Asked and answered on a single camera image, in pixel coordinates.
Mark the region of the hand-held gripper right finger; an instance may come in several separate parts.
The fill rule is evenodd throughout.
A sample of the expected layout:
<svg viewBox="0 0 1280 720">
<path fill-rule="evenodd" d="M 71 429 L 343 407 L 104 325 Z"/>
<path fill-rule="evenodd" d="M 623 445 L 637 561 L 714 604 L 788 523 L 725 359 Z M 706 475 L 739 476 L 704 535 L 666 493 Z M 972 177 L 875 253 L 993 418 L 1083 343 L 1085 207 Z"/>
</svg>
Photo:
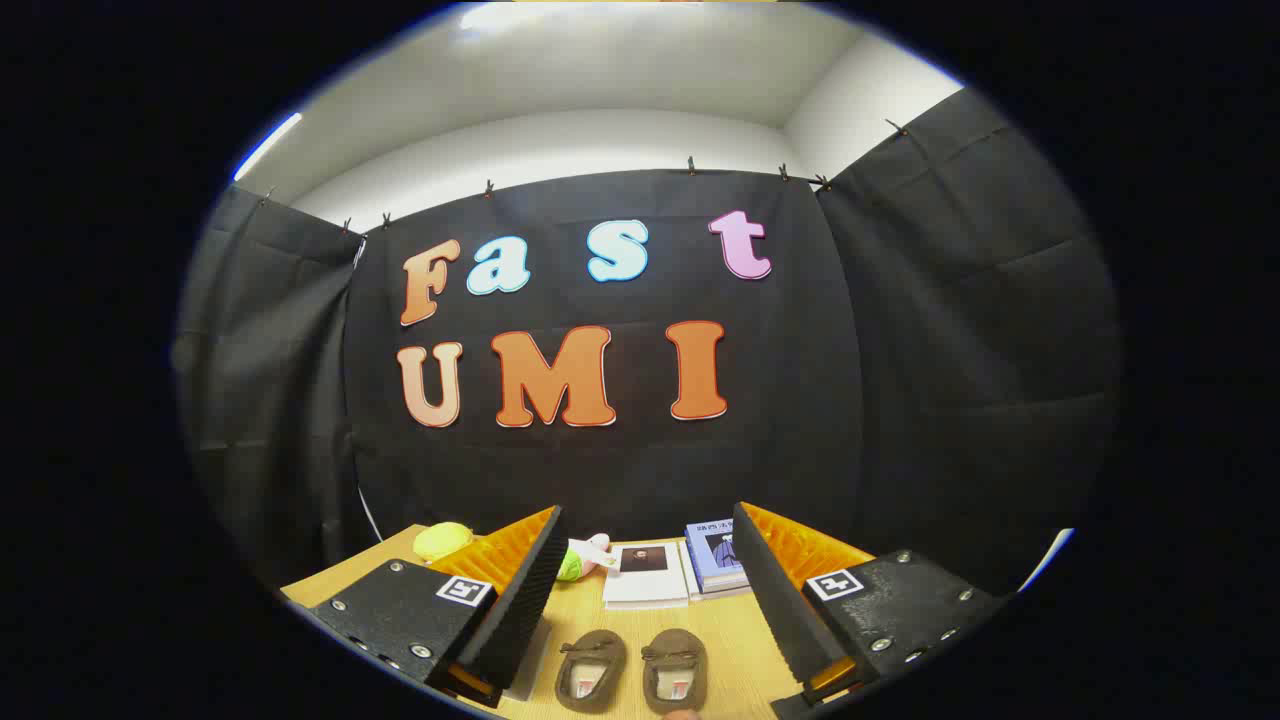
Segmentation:
<svg viewBox="0 0 1280 720">
<path fill-rule="evenodd" d="M 733 544 L 801 687 L 772 705 L 778 716 L 815 716 L 878 691 L 1006 603 L 916 551 L 874 556 L 753 503 L 733 509 Z"/>
</svg>

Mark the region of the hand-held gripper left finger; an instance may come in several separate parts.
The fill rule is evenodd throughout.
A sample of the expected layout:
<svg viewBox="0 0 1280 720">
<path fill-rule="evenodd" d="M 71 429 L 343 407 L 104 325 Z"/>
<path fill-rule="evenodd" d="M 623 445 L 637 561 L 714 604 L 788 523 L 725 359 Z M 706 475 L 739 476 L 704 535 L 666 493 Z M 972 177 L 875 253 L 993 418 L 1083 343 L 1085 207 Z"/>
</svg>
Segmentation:
<svg viewBox="0 0 1280 720">
<path fill-rule="evenodd" d="M 495 708 L 556 584 L 561 514 L 553 505 L 430 565 L 388 559 L 298 607 L 385 670 Z"/>
</svg>

